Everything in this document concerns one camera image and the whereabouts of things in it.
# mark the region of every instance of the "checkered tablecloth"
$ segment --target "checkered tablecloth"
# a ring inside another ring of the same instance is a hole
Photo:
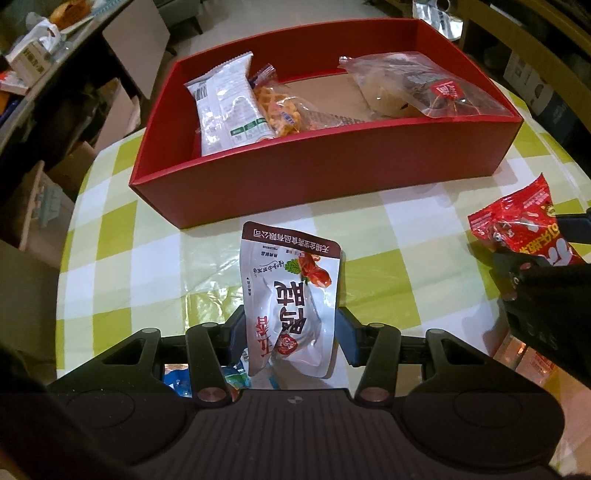
[[[492,177],[298,205],[186,231],[128,187],[143,131],[103,150],[80,190],[63,254],[58,369],[78,367],[144,327],[179,335],[191,325],[225,321],[242,303],[238,256],[246,220],[340,243],[340,303],[361,322],[410,335],[443,328],[494,353],[506,332],[498,300],[504,287],[493,281],[490,253],[469,232],[467,216],[541,172],[558,213],[591,205],[589,178],[526,105],[510,98],[525,122]],[[591,261],[589,246],[575,248]],[[547,388],[567,416],[555,464],[563,472],[591,470],[583,463],[591,458],[589,390],[561,371]]]

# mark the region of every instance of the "open cardboard box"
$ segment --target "open cardboard box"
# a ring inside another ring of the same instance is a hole
[[[401,118],[305,132],[201,156],[184,84],[246,51],[320,110],[369,120],[341,55],[419,51],[488,92],[511,116]],[[269,32],[179,60],[155,104],[129,185],[179,228],[346,195],[491,175],[522,119],[458,48],[420,20],[349,20]]]

